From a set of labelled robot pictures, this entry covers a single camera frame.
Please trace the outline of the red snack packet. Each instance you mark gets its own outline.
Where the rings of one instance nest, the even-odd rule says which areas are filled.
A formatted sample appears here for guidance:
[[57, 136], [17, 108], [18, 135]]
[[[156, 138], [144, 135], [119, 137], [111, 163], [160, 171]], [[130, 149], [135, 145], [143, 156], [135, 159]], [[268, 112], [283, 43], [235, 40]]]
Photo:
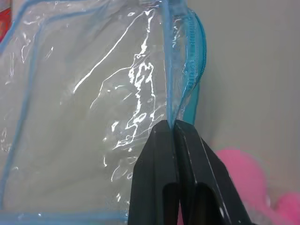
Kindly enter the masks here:
[[0, 43], [8, 32], [12, 23], [11, 7], [0, 10]]

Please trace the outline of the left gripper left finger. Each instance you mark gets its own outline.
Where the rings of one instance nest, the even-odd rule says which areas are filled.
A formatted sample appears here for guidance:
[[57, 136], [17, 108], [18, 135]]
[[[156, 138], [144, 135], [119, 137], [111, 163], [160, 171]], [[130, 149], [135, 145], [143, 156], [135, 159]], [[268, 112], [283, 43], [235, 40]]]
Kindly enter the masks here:
[[135, 163], [128, 225], [177, 225], [180, 182], [173, 134], [162, 120]]

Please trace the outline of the clear pouch with orange cloth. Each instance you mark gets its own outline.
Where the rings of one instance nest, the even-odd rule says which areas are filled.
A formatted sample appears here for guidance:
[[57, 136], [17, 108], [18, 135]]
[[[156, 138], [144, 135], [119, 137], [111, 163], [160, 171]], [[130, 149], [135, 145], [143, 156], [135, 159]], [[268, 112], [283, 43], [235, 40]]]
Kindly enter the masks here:
[[186, 0], [24, 0], [0, 43], [0, 225], [124, 225], [152, 128], [194, 124]]

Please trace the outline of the pink plush toy keychain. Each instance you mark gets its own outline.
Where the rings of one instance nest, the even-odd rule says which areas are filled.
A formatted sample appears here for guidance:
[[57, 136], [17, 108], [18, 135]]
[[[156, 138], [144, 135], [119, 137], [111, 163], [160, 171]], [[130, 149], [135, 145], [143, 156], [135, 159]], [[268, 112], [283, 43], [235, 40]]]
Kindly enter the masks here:
[[288, 192], [270, 206], [264, 171], [254, 158], [241, 150], [226, 148], [217, 152], [256, 225], [300, 225], [300, 193]]

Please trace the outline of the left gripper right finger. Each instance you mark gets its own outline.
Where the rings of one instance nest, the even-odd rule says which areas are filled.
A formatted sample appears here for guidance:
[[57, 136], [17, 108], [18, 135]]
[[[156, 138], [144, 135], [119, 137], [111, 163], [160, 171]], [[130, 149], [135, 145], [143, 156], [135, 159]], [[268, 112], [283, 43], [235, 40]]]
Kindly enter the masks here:
[[224, 163], [195, 127], [173, 127], [184, 225], [252, 225]]

